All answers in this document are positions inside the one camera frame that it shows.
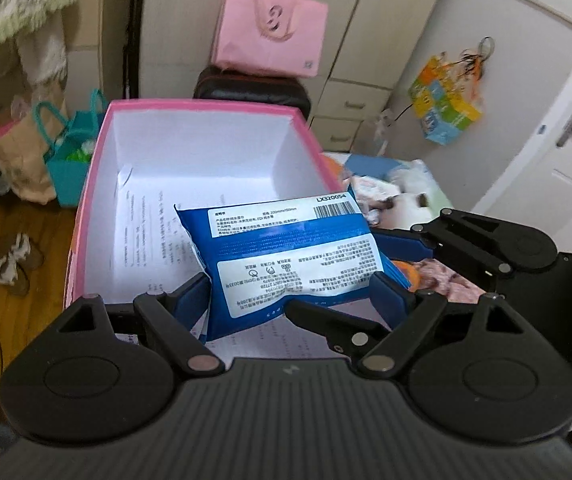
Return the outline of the colourful paper gift bag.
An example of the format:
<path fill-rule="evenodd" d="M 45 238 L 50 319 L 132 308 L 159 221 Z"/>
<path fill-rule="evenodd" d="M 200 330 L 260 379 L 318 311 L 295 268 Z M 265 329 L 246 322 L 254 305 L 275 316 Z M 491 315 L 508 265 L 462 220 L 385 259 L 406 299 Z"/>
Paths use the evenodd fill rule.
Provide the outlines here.
<path fill-rule="evenodd" d="M 408 89 L 423 137 L 446 146 L 484 114 L 480 79 L 484 59 L 464 51 L 456 61 L 431 56 Z"/>

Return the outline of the blue wet wipes pack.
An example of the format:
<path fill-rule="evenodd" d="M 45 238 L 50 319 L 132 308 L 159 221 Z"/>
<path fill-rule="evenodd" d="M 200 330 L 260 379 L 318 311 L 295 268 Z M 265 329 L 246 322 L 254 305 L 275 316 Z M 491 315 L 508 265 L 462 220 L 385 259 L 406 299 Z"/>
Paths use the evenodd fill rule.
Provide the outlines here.
<path fill-rule="evenodd" d="M 177 215 L 212 283 L 204 341 L 279 318 L 290 299 L 321 307 L 365 299 L 376 272 L 411 284 L 378 248 L 351 192 Z"/>

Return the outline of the white brown plush dog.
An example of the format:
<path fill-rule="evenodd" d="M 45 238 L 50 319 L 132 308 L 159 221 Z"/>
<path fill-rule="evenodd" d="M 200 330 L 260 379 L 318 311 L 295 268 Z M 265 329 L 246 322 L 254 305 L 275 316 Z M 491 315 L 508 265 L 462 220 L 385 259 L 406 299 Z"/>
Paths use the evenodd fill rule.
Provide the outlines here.
<path fill-rule="evenodd" d="M 453 208 L 437 180 L 420 159 L 402 162 L 382 178 L 367 178 L 363 214 L 373 228 L 409 230 Z"/>

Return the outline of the grey wooden wardrobe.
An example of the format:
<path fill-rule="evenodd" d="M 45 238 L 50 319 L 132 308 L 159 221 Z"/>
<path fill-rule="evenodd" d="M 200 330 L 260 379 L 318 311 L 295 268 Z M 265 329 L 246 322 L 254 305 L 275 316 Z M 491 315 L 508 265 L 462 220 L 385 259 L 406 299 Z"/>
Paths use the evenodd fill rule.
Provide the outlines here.
<path fill-rule="evenodd" d="M 437 0 L 144 0 L 139 87 L 188 98 L 202 70 L 299 78 L 327 151 L 352 148 L 390 99 Z"/>

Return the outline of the white door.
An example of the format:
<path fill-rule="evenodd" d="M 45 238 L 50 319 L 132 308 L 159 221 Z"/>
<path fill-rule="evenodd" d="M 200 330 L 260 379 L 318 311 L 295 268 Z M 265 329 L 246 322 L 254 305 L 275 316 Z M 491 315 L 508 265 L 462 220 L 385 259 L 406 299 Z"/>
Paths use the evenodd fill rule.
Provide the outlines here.
<path fill-rule="evenodd" d="M 556 142 L 571 113 L 572 72 L 539 129 L 472 208 L 534 226 L 563 252 L 572 252 L 572 137 L 563 148 L 556 148 Z"/>

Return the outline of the pink cardboard box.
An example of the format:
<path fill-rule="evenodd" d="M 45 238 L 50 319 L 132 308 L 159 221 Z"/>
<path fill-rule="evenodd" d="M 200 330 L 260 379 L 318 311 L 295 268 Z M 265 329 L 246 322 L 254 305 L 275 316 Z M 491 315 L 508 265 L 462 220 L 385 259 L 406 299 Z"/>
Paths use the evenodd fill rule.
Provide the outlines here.
<path fill-rule="evenodd" d="M 78 205 L 64 302 L 128 304 L 198 273 L 181 209 L 337 191 L 299 110 L 210 100 L 112 102 Z"/>

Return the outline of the white plastic bag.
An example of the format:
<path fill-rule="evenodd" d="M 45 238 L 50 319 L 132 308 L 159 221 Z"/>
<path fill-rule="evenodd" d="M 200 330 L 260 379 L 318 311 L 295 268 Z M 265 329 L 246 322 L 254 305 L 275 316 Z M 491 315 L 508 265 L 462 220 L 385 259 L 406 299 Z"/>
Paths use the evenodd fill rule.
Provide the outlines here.
<path fill-rule="evenodd" d="M 383 110 L 368 123 L 365 138 L 365 152 L 369 156 L 382 156 L 386 153 L 395 125 L 390 108 Z"/>

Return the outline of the black suitcase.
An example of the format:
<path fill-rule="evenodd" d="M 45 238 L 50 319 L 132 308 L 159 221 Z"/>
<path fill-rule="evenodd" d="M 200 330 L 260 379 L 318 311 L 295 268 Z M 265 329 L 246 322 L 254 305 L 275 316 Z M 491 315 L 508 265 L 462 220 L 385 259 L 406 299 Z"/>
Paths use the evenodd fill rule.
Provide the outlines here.
<path fill-rule="evenodd" d="M 304 119 L 312 109 L 307 90 L 298 79 L 248 75 L 213 66 L 199 74 L 193 98 L 289 106 L 297 108 Z"/>

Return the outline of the printed paper sheet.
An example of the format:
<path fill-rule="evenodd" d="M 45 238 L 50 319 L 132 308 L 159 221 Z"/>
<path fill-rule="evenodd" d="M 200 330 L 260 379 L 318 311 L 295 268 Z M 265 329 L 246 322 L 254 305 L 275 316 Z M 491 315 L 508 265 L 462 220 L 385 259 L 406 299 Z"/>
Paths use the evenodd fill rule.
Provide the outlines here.
<path fill-rule="evenodd" d="M 309 170 L 290 177 L 146 176 L 125 165 L 116 177 L 111 304 L 173 292 L 201 270 L 177 211 L 290 200 L 325 194 Z"/>

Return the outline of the orange plush fruit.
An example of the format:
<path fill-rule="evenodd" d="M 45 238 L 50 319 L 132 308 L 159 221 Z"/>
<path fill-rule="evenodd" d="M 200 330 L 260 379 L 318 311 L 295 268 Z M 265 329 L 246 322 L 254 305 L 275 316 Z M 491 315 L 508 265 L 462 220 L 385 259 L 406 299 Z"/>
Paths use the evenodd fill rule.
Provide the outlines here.
<path fill-rule="evenodd" d="M 409 281 L 408 289 L 411 292 L 417 290 L 418 286 L 420 285 L 421 277 L 414 264 L 400 260 L 393 260 L 392 263 L 404 274 L 405 278 Z"/>

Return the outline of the pink tote bag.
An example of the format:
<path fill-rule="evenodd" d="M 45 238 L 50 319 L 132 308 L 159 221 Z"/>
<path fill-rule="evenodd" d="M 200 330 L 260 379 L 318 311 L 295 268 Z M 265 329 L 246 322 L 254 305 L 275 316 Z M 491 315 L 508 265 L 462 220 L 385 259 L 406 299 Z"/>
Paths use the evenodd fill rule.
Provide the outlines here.
<path fill-rule="evenodd" d="M 210 62 L 249 75 L 315 77 L 327 15 L 316 0 L 222 0 Z"/>

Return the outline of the brown paper bag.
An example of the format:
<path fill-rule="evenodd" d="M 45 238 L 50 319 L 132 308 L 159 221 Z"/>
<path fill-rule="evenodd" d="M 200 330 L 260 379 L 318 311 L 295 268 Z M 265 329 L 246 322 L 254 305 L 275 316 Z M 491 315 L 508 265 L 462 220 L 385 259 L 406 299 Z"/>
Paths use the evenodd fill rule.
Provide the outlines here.
<path fill-rule="evenodd" d="M 0 171 L 11 191 L 21 200 L 45 205 L 57 198 L 44 162 L 48 142 L 33 118 L 33 105 L 51 102 L 63 119 L 68 118 L 64 94 L 57 82 L 15 96 L 0 112 Z"/>

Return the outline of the patterned slippers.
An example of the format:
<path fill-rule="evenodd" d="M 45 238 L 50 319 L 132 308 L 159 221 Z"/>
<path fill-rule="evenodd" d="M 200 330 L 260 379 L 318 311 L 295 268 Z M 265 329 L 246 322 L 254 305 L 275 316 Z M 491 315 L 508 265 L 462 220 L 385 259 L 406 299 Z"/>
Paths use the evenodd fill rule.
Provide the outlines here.
<path fill-rule="evenodd" d="M 0 285 L 13 296 L 24 297 L 30 289 L 28 274 L 44 263 L 44 255 L 26 233 L 0 241 Z"/>

